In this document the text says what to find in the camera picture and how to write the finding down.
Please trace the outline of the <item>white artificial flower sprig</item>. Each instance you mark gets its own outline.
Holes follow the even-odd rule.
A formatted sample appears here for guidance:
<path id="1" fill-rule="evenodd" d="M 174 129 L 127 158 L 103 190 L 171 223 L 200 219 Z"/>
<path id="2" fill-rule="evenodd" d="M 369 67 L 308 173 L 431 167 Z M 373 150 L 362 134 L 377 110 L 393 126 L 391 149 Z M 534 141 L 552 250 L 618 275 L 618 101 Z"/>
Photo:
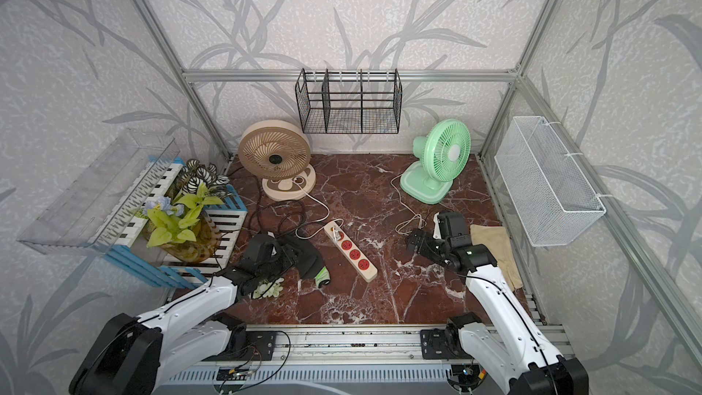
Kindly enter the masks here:
<path id="1" fill-rule="evenodd" d="M 252 299 L 277 298 L 283 290 L 283 281 L 282 277 L 274 281 L 263 281 L 252 292 Z"/>

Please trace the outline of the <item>black work glove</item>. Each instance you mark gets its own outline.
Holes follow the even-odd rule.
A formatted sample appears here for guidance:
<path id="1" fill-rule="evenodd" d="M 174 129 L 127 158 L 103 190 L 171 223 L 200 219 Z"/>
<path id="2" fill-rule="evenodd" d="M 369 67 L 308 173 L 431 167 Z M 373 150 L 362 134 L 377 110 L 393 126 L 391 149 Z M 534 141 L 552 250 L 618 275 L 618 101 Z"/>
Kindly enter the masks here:
<path id="1" fill-rule="evenodd" d="M 278 243 L 281 243 L 284 253 L 292 257 L 301 280 L 314 280 L 319 289 L 331 283 L 331 275 L 324 259 L 310 241 L 290 234 L 280 237 Z"/>

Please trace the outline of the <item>beige power strip red sockets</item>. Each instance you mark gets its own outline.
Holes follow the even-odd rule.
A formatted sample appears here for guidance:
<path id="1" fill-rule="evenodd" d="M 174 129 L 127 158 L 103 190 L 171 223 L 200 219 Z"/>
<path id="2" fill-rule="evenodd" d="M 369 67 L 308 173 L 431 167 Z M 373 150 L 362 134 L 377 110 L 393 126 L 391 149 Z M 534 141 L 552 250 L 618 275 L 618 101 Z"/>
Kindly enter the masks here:
<path id="1" fill-rule="evenodd" d="M 325 224 L 323 230 L 330 241 L 340 250 L 347 261 L 367 283 L 377 278 L 377 267 L 371 263 L 370 259 L 356 246 L 356 243 L 349 238 L 349 235 L 336 221 L 329 221 L 329 223 Z"/>

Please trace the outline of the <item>beige round desk fan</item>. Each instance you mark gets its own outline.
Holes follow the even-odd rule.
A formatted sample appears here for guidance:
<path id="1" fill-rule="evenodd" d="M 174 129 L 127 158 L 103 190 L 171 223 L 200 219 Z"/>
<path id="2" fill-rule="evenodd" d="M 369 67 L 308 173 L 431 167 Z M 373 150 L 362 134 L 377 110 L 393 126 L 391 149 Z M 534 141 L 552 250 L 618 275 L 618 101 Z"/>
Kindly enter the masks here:
<path id="1" fill-rule="evenodd" d="M 261 179 L 263 192 L 274 201 L 303 199 L 316 184 L 311 145 L 296 125 L 281 120 L 257 122 L 239 142 L 239 162 Z"/>

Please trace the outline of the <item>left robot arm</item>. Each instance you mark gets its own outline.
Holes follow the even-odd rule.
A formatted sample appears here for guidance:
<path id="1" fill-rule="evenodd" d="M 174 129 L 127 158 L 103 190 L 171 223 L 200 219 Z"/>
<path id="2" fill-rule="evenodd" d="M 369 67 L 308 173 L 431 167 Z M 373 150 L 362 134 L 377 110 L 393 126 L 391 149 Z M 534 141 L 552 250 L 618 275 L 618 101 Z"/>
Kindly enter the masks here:
<path id="1" fill-rule="evenodd" d="M 303 258 L 292 236 L 257 234 L 234 266 L 155 310 L 110 319 L 80 364 L 71 394 L 150 394 L 205 358 L 251 353 L 246 325 L 226 309 L 274 281 Z"/>

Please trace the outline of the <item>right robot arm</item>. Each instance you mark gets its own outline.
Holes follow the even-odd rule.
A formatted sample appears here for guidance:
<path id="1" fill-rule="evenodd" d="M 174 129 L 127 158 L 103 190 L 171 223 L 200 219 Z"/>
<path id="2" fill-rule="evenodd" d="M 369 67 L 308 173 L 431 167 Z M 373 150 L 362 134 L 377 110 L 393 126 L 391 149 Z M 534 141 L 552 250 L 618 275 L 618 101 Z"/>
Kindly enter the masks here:
<path id="1" fill-rule="evenodd" d="M 587 394 L 590 379 L 577 358 L 566 358 L 542 333 L 509 288 L 498 261 L 473 243 L 464 217 L 436 214 L 434 231 L 413 230 L 406 239 L 414 253 L 464 279 L 490 322 L 470 312 L 448 319 L 443 329 L 420 333 L 426 360 L 463 360 L 448 383 L 470 394 L 491 377 L 506 394 Z"/>

